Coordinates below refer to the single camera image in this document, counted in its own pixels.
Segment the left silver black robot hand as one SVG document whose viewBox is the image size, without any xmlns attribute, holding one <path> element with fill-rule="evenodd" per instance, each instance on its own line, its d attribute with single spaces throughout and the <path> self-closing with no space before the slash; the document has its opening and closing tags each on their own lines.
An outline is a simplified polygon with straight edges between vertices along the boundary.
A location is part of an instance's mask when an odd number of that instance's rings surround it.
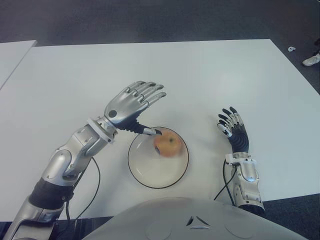
<svg viewBox="0 0 320 240">
<path fill-rule="evenodd" d="M 104 116 L 119 130 L 136 134 L 161 135 L 162 132 L 138 122 L 139 115 L 152 104 L 165 97 L 164 86 L 155 82 L 136 81 L 119 94 L 106 106 Z"/>
</svg>

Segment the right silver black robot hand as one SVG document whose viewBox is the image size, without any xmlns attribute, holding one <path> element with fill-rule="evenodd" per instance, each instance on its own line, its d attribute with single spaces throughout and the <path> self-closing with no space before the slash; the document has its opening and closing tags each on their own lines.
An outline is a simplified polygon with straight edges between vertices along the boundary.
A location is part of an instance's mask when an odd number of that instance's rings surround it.
<svg viewBox="0 0 320 240">
<path fill-rule="evenodd" d="M 227 137 L 233 153 L 249 153 L 249 137 L 244 122 L 235 108 L 222 109 L 218 114 L 218 129 Z"/>
</svg>

